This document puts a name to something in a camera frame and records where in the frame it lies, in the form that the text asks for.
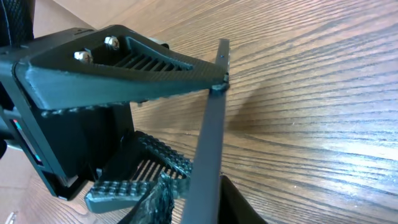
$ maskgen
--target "screw head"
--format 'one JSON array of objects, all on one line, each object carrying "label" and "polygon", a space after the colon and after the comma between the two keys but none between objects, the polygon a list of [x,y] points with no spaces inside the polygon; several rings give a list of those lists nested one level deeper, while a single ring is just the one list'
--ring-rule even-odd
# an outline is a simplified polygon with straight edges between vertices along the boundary
[{"label": "screw head", "polygon": [[119,40],[115,36],[105,37],[104,43],[111,46],[114,50],[117,50],[120,48]]},{"label": "screw head", "polygon": [[73,55],[75,59],[84,62],[84,63],[91,63],[93,62],[93,56],[91,55],[90,52],[87,51],[81,51],[81,52],[75,52]]}]

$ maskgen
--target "wooden surface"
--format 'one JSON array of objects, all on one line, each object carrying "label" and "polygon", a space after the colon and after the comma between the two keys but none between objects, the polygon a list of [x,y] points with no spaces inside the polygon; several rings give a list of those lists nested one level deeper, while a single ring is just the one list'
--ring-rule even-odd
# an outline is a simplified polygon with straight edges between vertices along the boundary
[{"label": "wooden surface", "polygon": [[[269,223],[398,223],[397,1],[122,6],[93,15],[95,24],[82,19],[209,61],[219,38],[231,40],[221,170]],[[202,91],[133,106],[136,128],[193,157],[205,99]],[[126,212],[90,214],[83,196],[52,198],[34,175],[20,222],[115,223]],[[182,209],[177,202],[175,223]]]}]

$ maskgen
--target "screw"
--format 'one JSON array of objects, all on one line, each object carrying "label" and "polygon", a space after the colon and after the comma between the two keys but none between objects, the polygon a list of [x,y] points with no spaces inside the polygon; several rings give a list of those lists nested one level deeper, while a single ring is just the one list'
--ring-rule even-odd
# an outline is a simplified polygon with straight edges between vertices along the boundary
[{"label": "screw", "polygon": [[115,36],[111,36],[111,37],[105,37],[105,44],[108,44],[109,46],[111,46],[114,50],[118,50],[119,49],[119,40],[118,38],[116,38]]},{"label": "screw", "polygon": [[75,52],[73,56],[75,57],[75,59],[84,63],[93,62],[93,56],[91,55],[90,52],[87,51]]}]

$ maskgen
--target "metal strip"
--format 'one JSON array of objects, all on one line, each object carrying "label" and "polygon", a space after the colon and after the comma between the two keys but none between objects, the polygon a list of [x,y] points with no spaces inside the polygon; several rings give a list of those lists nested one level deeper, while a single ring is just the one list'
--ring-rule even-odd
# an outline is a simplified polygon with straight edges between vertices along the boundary
[{"label": "metal strip", "polygon": [[[220,40],[216,64],[229,70],[229,40]],[[210,91],[193,160],[182,224],[217,223],[225,101],[225,92],[212,94]]]}]

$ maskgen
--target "black object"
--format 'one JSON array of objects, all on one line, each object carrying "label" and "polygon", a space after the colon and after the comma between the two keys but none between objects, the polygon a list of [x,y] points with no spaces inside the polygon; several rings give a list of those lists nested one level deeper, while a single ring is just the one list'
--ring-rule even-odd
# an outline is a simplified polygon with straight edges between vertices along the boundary
[{"label": "black object", "polygon": [[[5,1],[3,11],[12,12]],[[29,10],[19,12],[25,21]],[[265,223],[227,177],[218,177],[228,40],[212,64],[123,26],[31,41],[29,23],[22,24],[27,35],[20,39],[11,32],[16,25],[1,27],[13,37],[0,48],[0,155],[6,141],[22,148],[50,193],[64,200],[95,181],[85,197],[92,212],[134,206],[120,223],[170,223],[175,198],[187,198],[184,223]],[[118,47],[104,43],[109,36]],[[81,51],[92,61],[73,57]],[[202,89],[209,97],[193,169],[177,151],[134,130],[129,102]]]}]

